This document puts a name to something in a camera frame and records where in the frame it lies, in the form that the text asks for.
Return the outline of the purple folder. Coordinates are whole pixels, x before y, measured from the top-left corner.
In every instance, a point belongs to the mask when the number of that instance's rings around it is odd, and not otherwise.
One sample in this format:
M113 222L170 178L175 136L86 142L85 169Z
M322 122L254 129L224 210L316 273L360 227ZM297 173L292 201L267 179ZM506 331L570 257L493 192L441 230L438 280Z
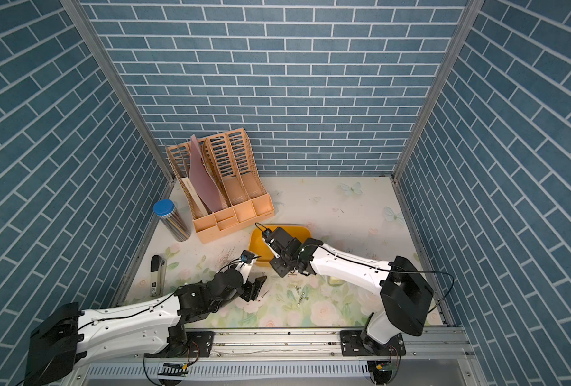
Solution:
M211 212L220 212L227 208L227 202L221 194L215 180L207 171L198 138L190 137L190 174L189 179L198 197Z

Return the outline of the black silver stapler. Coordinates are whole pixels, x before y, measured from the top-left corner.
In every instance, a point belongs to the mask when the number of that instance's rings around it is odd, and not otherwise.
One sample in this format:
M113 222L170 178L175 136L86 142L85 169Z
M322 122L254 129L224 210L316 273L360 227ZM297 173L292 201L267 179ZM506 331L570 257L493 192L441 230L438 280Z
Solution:
M160 255L153 255L150 262L150 296L162 296L166 275L166 259Z

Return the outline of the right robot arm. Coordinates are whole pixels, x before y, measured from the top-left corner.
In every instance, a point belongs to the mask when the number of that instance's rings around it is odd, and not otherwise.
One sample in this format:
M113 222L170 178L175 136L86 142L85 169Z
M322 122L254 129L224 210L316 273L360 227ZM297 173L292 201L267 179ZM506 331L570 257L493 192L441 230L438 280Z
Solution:
M383 310L371 314L360 334L362 346L373 355L397 355L390 344L404 333L420 336L433 301L433 288L406 257L387 262L345 253L320 240L301 242L282 227L261 232L271 251L272 268L284 277L297 272L351 283L380 297Z

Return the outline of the blue-lid pencil tube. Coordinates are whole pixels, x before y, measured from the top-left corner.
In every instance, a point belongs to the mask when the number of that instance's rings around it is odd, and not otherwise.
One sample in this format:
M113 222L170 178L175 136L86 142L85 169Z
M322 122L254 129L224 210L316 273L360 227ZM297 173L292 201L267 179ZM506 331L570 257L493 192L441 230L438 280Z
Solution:
M172 237L178 242L190 238L190 231L184 224L175 203L170 199L162 199L153 205L153 213L168 229Z

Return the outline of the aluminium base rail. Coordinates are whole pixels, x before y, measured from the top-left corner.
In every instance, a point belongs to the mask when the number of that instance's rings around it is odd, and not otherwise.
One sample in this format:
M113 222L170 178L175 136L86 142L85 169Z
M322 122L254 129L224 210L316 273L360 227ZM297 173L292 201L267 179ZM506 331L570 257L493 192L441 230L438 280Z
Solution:
M378 353L358 327L190 330L190 358L140 354L73 371L64 385L484 385L460 327L398 335Z

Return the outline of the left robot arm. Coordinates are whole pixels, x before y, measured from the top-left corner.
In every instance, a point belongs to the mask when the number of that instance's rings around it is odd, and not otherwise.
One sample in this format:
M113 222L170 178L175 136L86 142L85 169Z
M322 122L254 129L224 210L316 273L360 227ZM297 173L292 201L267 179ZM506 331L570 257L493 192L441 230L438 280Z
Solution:
M31 331L23 383L47 385L84 365L128 355L181 357L190 349L188 323L203 321L236 299L253 302L259 297L266 278L249 281L250 271L248 265L228 268L210 281L125 307L62 305Z

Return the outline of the peach desk file organizer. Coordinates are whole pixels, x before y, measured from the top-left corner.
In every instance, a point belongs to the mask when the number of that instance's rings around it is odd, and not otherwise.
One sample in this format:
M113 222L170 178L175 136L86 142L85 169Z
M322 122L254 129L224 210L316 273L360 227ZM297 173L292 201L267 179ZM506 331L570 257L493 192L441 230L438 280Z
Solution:
M204 244L216 241L275 215L264 188L250 139L243 128L198 139L208 173L227 202L227 208L198 218L182 179L190 174L190 141L169 146L166 155L189 204L193 230Z

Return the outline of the beige file book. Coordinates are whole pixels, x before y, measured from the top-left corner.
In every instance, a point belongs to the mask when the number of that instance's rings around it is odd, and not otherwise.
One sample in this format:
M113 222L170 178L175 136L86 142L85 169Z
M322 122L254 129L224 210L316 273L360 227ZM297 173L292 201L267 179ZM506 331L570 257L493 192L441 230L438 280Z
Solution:
M198 218L205 217L208 215L208 210L206 209L203 201L201 201L197 191L192 185L190 179L185 177L182 179L182 186L186 188L189 196L191 198L191 206L195 209Z

